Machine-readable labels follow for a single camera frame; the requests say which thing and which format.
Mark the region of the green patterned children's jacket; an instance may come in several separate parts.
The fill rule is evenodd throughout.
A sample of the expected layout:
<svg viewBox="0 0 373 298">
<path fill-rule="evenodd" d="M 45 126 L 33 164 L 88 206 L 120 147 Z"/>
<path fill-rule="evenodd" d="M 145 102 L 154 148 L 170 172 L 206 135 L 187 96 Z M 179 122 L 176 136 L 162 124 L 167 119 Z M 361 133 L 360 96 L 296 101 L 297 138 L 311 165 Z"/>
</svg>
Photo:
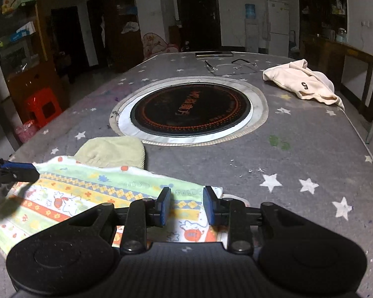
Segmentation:
<svg viewBox="0 0 373 298">
<path fill-rule="evenodd" d="M 16 182 L 0 203 L 0 253 L 6 256 L 21 240 L 101 203 L 128 207 L 134 200 L 157 198 L 164 187 L 172 191 L 170 218 L 149 239 L 170 242 L 225 242 L 226 230 L 209 225 L 203 209 L 203 186 L 117 163 L 99 168 L 64 148 L 36 148 L 26 143 L 9 158 L 34 163 L 40 178 L 33 184 Z"/>
</svg>

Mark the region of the pink children's folding tent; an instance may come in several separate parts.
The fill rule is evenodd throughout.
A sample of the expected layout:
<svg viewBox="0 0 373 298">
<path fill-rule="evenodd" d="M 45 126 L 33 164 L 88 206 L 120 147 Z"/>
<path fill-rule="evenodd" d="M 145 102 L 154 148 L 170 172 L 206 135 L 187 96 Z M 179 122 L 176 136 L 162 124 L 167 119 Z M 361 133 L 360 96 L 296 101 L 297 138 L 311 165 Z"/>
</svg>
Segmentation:
<svg viewBox="0 0 373 298">
<path fill-rule="evenodd" d="M 161 36 L 149 32 L 142 38 L 144 60 L 163 53 L 179 52 L 175 44 L 167 43 Z"/>
</svg>

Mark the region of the red plastic stool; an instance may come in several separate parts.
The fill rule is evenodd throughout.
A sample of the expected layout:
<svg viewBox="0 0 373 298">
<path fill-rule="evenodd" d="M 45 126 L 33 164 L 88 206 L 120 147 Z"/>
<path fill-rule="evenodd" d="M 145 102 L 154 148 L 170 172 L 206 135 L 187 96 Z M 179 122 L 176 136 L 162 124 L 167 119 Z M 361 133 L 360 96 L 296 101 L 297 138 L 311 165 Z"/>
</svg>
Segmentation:
<svg viewBox="0 0 373 298">
<path fill-rule="evenodd" d="M 62 114 L 57 97 L 54 92 L 45 87 L 26 98 L 25 110 L 30 120 L 33 120 L 38 128 L 42 128 Z"/>
</svg>

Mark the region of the round black induction cooktop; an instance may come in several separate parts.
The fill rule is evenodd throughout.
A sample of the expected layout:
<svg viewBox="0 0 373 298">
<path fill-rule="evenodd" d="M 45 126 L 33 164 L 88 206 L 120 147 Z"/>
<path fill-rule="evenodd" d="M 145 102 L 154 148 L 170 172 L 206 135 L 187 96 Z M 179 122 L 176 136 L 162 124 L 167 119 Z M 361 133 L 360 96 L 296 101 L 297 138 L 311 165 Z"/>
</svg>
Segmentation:
<svg viewBox="0 0 373 298">
<path fill-rule="evenodd" d="M 110 126 L 145 144 L 197 147 L 237 139 L 269 115 L 263 92 L 241 79 L 192 76 L 163 79 L 115 105 Z"/>
</svg>

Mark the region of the cream garment with number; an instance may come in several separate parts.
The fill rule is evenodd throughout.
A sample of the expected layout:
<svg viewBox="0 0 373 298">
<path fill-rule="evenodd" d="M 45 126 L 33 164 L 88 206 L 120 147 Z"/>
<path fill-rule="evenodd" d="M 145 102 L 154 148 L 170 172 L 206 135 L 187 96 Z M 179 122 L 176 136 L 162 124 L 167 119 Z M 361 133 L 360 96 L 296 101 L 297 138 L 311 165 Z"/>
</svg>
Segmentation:
<svg viewBox="0 0 373 298">
<path fill-rule="evenodd" d="M 332 81 L 325 74 L 310 70 L 305 59 L 268 68 L 263 71 L 263 80 L 272 81 L 278 87 L 296 94 L 301 100 L 316 100 L 344 110 L 342 99 L 335 94 Z"/>
</svg>

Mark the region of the dark flat bar on table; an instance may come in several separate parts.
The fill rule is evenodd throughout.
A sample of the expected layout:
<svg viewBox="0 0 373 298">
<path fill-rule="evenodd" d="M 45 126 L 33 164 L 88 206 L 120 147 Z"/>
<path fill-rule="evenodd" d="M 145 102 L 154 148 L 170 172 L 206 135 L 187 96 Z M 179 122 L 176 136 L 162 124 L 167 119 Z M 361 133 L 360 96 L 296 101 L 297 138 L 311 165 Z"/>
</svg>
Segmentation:
<svg viewBox="0 0 373 298">
<path fill-rule="evenodd" d="M 211 52 L 196 52 L 195 57 L 196 58 L 210 58 L 210 57 L 233 57 L 232 52 L 227 51 L 211 51 Z"/>
</svg>

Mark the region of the dark wooden left cabinet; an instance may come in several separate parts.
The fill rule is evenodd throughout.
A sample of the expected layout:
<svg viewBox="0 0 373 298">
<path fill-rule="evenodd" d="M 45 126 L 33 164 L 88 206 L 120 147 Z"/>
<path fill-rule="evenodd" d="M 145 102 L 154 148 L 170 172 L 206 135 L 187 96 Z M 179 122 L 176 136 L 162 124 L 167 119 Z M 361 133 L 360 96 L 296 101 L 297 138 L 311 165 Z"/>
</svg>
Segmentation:
<svg viewBox="0 0 373 298">
<path fill-rule="evenodd" d="M 114 68 L 125 72 L 143 60 L 143 44 L 136 0 L 109 0 L 113 21 Z"/>
</svg>

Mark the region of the wooden side table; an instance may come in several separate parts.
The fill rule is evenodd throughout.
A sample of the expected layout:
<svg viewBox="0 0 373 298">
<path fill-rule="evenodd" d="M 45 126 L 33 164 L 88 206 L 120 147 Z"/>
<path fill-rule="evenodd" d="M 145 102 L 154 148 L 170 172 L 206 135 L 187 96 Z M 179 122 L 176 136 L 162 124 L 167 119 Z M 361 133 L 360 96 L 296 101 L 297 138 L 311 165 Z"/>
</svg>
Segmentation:
<svg viewBox="0 0 373 298">
<path fill-rule="evenodd" d="M 302 34 L 300 36 L 300 56 L 308 61 L 310 68 L 324 73 L 334 84 L 335 90 L 341 92 L 348 101 L 364 114 L 367 110 L 366 100 L 373 75 L 373 55 L 348 44 L 331 41 L 320 36 Z M 363 92 L 356 96 L 346 86 L 346 79 L 356 73 L 348 71 L 346 61 L 357 62 L 365 74 Z"/>
</svg>

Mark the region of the white water dispenser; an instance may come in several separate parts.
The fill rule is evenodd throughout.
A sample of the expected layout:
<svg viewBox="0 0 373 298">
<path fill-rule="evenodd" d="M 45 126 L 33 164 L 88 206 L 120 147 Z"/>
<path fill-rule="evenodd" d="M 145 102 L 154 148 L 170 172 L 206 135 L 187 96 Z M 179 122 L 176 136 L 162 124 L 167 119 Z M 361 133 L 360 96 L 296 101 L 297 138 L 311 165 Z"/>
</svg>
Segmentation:
<svg viewBox="0 0 373 298">
<path fill-rule="evenodd" d="M 256 18 L 255 5 L 245 5 L 245 49 L 246 52 L 259 51 L 259 25 Z"/>
</svg>

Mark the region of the white refrigerator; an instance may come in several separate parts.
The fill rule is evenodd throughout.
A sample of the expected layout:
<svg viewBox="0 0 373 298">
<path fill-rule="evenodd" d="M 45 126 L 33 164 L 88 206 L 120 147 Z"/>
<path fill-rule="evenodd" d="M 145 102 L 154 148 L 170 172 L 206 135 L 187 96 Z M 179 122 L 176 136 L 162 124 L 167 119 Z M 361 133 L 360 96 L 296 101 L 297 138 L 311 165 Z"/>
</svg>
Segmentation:
<svg viewBox="0 0 373 298">
<path fill-rule="evenodd" d="M 290 6 L 288 2 L 267 0 L 267 41 L 270 55 L 289 53 Z"/>
</svg>

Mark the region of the dark wooden entrance door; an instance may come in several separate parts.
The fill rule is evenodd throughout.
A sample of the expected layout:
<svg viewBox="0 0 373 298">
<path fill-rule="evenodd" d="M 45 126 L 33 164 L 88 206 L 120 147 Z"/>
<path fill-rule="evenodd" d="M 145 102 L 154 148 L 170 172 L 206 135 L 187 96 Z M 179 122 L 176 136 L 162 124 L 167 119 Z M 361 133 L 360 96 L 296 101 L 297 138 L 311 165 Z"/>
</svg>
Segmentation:
<svg viewBox="0 0 373 298">
<path fill-rule="evenodd" d="M 222 47 L 218 0 L 177 0 L 185 43 L 191 51 Z"/>
</svg>

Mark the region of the teal glass jar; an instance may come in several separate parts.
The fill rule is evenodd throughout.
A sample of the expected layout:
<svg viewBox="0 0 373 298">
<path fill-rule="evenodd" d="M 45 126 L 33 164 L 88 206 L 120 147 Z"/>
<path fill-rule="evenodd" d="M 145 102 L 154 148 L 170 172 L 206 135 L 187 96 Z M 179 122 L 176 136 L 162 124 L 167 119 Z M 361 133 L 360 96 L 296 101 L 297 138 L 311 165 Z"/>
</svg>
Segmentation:
<svg viewBox="0 0 373 298">
<path fill-rule="evenodd" d="M 340 43 L 347 43 L 347 32 L 343 28 L 338 28 L 337 34 L 335 36 L 336 41 Z"/>
</svg>

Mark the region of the dark wooden display shelf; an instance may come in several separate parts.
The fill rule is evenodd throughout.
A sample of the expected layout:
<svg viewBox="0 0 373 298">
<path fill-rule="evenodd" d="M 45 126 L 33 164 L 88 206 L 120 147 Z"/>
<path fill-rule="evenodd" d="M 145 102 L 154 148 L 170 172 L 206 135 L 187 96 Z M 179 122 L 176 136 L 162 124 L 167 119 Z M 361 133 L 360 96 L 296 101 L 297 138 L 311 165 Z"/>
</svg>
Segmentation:
<svg viewBox="0 0 373 298">
<path fill-rule="evenodd" d="M 347 29 L 347 0 L 298 0 L 300 35 L 335 40 Z"/>
</svg>

